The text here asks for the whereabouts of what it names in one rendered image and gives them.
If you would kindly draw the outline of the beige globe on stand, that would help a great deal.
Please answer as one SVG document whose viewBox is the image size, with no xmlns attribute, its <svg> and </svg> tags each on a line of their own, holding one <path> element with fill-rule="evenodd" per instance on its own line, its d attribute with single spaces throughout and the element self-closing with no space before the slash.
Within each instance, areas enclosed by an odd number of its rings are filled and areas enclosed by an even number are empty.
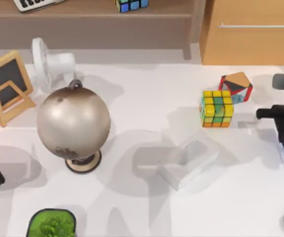
<svg viewBox="0 0 284 237">
<path fill-rule="evenodd" d="M 72 172 L 86 174 L 102 160 L 101 147 L 109 136 L 111 118 L 104 100 L 73 79 L 43 101 L 36 127 L 50 153 L 63 158 Z"/>
</svg>

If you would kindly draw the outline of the white table fan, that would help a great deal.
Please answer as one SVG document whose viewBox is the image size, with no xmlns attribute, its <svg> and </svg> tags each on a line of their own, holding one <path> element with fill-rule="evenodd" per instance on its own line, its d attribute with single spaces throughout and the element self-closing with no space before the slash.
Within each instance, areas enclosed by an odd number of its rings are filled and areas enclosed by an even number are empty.
<svg viewBox="0 0 284 237">
<path fill-rule="evenodd" d="M 42 38 L 32 40 L 31 50 L 35 82 L 42 92 L 49 93 L 60 79 L 63 79 L 66 83 L 73 79 L 76 68 L 73 53 L 51 54 Z"/>
</svg>

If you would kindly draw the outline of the red-edged puzzle cube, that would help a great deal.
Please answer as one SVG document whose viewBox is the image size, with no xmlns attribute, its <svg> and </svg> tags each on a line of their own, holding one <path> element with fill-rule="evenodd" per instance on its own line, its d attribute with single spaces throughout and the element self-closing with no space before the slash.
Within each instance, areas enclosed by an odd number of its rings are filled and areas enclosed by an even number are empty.
<svg viewBox="0 0 284 237">
<path fill-rule="evenodd" d="M 233 104 L 249 100 L 253 86 L 244 72 L 224 75 L 220 79 L 218 90 L 229 91 Z"/>
</svg>

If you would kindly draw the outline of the wooden open shelf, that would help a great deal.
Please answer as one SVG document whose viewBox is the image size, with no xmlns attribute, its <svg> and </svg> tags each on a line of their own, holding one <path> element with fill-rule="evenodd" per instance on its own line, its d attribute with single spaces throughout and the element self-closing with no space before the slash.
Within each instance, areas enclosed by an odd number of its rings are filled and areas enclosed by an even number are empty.
<svg viewBox="0 0 284 237">
<path fill-rule="evenodd" d="M 206 0 L 150 0 L 119 13 L 114 0 L 65 0 L 21 13 L 0 0 L 0 49 L 29 49 L 43 38 L 51 49 L 180 49 L 190 59 Z"/>
</svg>

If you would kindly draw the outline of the wooden cupboard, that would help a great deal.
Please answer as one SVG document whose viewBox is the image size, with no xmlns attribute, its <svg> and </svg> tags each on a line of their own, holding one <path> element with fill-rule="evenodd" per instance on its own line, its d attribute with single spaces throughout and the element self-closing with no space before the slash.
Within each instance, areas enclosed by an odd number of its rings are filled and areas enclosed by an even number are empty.
<svg viewBox="0 0 284 237">
<path fill-rule="evenodd" d="M 284 0 L 206 0 L 199 47 L 204 65 L 284 65 L 284 29 L 224 29 L 284 25 Z"/>
</svg>

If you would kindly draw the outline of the wooden framed blackboard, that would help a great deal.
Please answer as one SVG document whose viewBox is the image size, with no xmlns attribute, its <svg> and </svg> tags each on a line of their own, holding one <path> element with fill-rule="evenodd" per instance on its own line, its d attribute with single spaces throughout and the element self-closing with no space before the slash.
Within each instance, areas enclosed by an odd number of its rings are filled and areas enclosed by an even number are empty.
<svg viewBox="0 0 284 237">
<path fill-rule="evenodd" d="M 20 53 L 13 50 L 0 58 L 0 125 L 7 123 L 35 103 L 29 97 L 33 87 Z"/>
</svg>

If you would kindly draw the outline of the green plant in black pot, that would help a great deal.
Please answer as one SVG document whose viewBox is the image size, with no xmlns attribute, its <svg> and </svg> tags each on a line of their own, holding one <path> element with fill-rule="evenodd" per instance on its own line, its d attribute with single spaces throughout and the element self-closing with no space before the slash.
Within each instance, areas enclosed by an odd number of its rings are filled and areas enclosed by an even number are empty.
<svg viewBox="0 0 284 237">
<path fill-rule="evenodd" d="M 41 209 L 31 217 L 25 237 L 77 237 L 75 215 L 67 209 Z"/>
</svg>

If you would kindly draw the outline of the black-edged colour puzzle cube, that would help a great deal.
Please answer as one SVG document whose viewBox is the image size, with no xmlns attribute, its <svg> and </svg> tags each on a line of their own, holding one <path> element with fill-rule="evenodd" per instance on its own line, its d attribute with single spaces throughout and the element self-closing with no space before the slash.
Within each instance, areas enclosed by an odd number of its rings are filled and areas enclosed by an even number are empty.
<svg viewBox="0 0 284 237">
<path fill-rule="evenodd" d="M 149 0 L 114 0 L 120 13 L 139 10 L 149 5 Z"/>
</svg>

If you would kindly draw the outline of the white keyboard with black keys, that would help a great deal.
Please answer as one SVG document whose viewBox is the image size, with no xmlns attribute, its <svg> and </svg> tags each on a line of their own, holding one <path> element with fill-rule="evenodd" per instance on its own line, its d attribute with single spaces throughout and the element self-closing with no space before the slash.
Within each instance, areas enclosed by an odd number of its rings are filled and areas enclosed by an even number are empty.
<svg viewBox="0 0 284 237">
<path fill-rule="evenodd" d="M 64 2 L 64 1 L 65 0 L 13 0 L 17 9 L 21 13 L 49 7 L 49 6 Z"/>
</svg>

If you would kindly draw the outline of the yellow green puzzle cube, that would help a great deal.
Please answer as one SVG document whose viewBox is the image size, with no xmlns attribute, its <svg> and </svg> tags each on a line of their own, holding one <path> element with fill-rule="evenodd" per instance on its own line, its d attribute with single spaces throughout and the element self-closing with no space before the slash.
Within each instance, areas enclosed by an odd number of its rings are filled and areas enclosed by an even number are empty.
<svg viewBox="0 0 284 237">
<path fill-rule="evenodd" d="M 229 127 L 233 114 L 234 106 L 229 91 L 202 92 L 200 105 L 202 127 Z"/>
</svg>

